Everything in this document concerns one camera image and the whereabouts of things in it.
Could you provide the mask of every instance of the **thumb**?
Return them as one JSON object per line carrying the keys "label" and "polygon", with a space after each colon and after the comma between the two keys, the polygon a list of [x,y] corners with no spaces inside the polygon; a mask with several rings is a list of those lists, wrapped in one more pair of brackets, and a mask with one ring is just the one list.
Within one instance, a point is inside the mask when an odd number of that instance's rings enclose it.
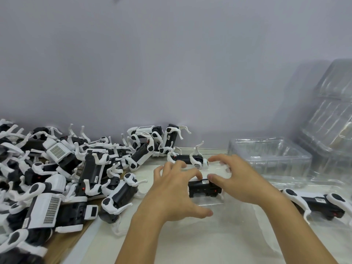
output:
{"label": "thumb", "polygon": [[213,211],[211,211],[211,209],[200,207],[196,204],[193,205],[191,217],[203,219],[205,217],[211,217],[211,216],[213,216]]}
{"label": "thumb", "polygon": [[224,188],[226,179],[216,174],[208,174],[208,180],[215,183],[220,188]]}

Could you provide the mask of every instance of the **person's right hand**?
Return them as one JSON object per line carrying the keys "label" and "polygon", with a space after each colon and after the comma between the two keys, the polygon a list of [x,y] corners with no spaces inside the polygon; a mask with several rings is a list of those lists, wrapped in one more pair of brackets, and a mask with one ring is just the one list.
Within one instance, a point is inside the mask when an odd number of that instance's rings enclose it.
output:
{"label": "person's right hand", "polygon": [[230,179],[209,174],[208,180],[242,202],[262,206],[268,199],[281,194],[238,155],[219,154],[210,157],[208,161],[220,161],[229,166],[232,173]]}

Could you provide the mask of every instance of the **person's left hand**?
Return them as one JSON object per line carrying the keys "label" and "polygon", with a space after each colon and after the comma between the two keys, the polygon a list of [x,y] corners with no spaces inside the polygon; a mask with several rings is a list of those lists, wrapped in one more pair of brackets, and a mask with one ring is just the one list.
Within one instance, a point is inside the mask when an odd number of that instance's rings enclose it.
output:
{"label": "person's left hand", "polygon": [[153,215],[161,224],[182,220],[185,217],[203,219],[212,216],[213,212],[210,209],[194,204],[189,198],[187,191],[189,180],[195,176],[199,180],[203,177],[196,168],[181,171],[181,168],[186,166],[186,163],[178,160],[175,164],[166,162],[164,167],[157,167],[154,170],[153,186],[139,205],[136,215],[141,217]]}

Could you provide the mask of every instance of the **pile of robot toys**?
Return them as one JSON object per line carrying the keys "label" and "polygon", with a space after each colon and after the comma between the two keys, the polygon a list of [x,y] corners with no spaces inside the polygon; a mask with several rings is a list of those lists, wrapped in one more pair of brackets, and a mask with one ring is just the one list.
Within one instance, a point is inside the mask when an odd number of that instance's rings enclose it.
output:
{"label": "pile of robot toys", "polygon": [[[69,135],[55,127],[39,127],[23,135],[23,128],[0,120],[0,216],[6,234],[0,235],[0,263],[42,263],[47,249],[43,244],[53,232],[81,231],[87,220],[99,216],[112,223],[117,235],[121,213],[132,205],[133,197],[143,198],[133,173],[151,156],[183,160],[197,168],[207,168],[207,160],[197,145],[190,155],[174,147],[186,126],[169,124],[130,128],[123,145],[111,137],[91,141],[81,128],[80,136],[69,127]],[[124,170],[129,169],[123,178]],[[221,188],[212,183],[189,183],[189,195],[205,192],[216,196]],[[104,198],[101,208],[88,200]]]}

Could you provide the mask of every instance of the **forearm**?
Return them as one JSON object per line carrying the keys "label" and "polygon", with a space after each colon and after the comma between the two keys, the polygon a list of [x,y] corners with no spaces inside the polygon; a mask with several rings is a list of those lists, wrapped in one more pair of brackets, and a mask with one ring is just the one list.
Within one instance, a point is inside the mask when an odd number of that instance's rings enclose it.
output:
{"label": "forearm", "polygon": [[143,217],[137,211],[115,264],[153,264],[162,226],[156,217]]}
{"label": "forearm", "polygon": [[287,264],[337,264],[292,202],[280,192],[262,205]]}

